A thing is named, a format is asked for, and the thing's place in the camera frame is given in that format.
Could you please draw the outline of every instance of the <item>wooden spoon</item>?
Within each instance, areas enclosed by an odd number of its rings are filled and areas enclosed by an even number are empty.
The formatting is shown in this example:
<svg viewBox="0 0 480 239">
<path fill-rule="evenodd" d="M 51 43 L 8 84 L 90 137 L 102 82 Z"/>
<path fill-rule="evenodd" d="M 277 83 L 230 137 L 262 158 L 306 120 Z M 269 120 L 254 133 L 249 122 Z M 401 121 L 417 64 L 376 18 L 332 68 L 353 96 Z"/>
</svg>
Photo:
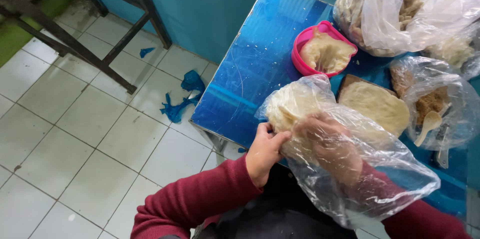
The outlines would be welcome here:
<svg viewBox="0 0 480 239">
<path fill-rule="evenodd" d="M 417 140 L 414 142 L 415 145 L 420 146 L 425 137 L 427 137 L 427 133 L 431 130 L 436 129 L 442 124 L 442 117 L 437 112 L 431 111 L 425 115 L 425 119 L 423 119 L 423 126 L 421 129 L 421 133 L 418 136 Z"/>
</svg>

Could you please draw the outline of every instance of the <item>hand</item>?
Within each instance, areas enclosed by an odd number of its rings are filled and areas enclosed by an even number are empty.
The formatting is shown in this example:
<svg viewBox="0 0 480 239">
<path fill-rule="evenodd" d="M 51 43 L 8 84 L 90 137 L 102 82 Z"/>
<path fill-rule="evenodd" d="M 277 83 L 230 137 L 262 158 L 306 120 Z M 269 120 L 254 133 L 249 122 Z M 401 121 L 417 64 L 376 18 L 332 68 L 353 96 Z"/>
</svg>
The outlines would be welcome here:
<svg viewBox="0 0 480 239">
<path fill-rule="evenodd" d="M 350 140 L 350 131 L 327 113 L 315 113 L 294 128 L 298 137 L 308 138 L 322 168 L 348 187 L 360 179 L 363 160 Z"/>
<path fill-rule="evenodd" d="M 258 125 L 257 134 L 245 158 L 248 174 L 258 188 L 267 184 L 268 174 L 273 164 L 283 158 L 280 154 L 280 147 L 292 136 L 290 131 L 275 135 L 273 132 L 268 133 L 271 130 L 272 125 L 270 123 Z"/>
</svg>

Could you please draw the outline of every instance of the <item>brown crumb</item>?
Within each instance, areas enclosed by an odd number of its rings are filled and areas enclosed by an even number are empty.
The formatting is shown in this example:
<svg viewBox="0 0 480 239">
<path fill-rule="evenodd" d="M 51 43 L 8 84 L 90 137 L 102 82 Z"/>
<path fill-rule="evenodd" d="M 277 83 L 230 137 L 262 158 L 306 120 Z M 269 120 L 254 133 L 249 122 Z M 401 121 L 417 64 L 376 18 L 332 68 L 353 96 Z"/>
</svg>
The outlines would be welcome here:
<svg viewBox="0 0 480 239">
<path fill-rule="evenodd" d="M 392 74 L 393 89 L 402 98 L 415 83 L 413 75 L 410 71 L 404 71 L 400 66 L 391 67 L 390 74 Z M 427 113 L 431 111 L 440 112 L 447 100 L 447 86 L 437 88 L 433 92 L 420 97 L 415 103 L 418 112 L 417 125 L 423 124 L 423 119 L 425 119 Z"/>
<path fill-rule="evenodd" d="M 427 113 L 431 111 L 440 112 L 447 99 L 447 86 L 437 88 L 433 92 L 420 97 L 415 103 L 418 111 L 417 125 L 423 124 L 423 119 L 425 119 Z"/>
</svg>

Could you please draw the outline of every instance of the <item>blue table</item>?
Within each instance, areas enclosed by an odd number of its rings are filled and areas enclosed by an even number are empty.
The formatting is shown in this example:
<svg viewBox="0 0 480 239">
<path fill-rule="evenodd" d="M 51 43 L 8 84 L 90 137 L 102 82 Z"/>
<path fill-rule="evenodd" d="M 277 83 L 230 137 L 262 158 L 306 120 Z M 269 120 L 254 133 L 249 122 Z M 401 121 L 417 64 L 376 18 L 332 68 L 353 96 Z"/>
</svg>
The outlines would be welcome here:
<svg viewBox="0 0 480 239">
<path fill-rule="evenodd" d="M 257 0 L 190 119 L 215 150 L 221 152 L 226 141 L 250 147 L 259 123 L 254 117 L 257 108 L 274 90 L 302 77 L 291 61 L 295 38 L 323 20 L 336 27 L 332 10 L 332 5 L 318 0 Z M 333 93 L 346 74 L 391 89 L 392 59 L 359 50 L 346 69 L 330 79 Z M 430 165 L 433 152 L 417 148 L 405 135 L 400 140 Z M 466 157 L 465 150 L 453 149 L 449 169 L 430 166 L 442 179 L 442 187 L 426 199 L 459 218 L 465 217 Z"/>
</svg>

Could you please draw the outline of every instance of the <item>wooden cutting board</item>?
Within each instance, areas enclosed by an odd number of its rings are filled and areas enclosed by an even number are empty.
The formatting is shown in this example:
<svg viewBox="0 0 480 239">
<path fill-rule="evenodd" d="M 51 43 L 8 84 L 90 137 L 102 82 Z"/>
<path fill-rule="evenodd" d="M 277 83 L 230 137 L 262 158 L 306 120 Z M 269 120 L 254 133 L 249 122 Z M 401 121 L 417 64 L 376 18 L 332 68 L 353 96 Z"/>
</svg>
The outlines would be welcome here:
<svg viewBox="0 0 480 239">
<path fill-rule="evenodd" d="M 343 77 L 342 82 L 340 83 L 340 88 L 338 89 L 338 95 L 337 95 L 337 98 L 336 98 L 337 103 L 339 102 L 340 94 L 342 94 L 343 88 L 346 88 L 347 86 L 351 85 L 352 83 L 356 83 L 356 82 L 365 82 L 365 83 L 373 84 L 375 86 L 378 86 L 380 88 L 383 88 L 383 89 L 387 90 L 387 92 L 390 93 L 391 95 L 393 95 L 395 97 L 399 97 L 397 95 L 397 93 L 395 93 L 392 90 L 384 88 L 384 87 L 382 87 L 378 84 L 375 84 L 373 82 L 369 82 L 369 81 L 367 81 L 367 80 L 365 80 L 361 77 L 354 76 L 354 75 L 351 75 L 351 74 L 346 74 L 345 77 Z"/>
</svg>

